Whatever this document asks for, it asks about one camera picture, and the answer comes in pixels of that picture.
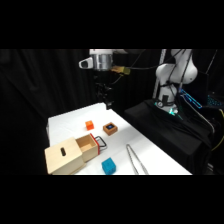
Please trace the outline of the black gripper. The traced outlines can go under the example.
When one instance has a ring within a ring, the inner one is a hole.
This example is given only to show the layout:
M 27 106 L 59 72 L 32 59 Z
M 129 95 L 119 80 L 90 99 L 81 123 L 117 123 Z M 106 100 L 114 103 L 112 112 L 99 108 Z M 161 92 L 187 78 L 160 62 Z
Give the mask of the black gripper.
M 100 102 L 105 102 L 107 110 L 112 109 L 114 104 L 114 100 L 112 100 L 113 89 L 110 82 L 111 76 L 109 71 L 96 71 L 96 96 Z

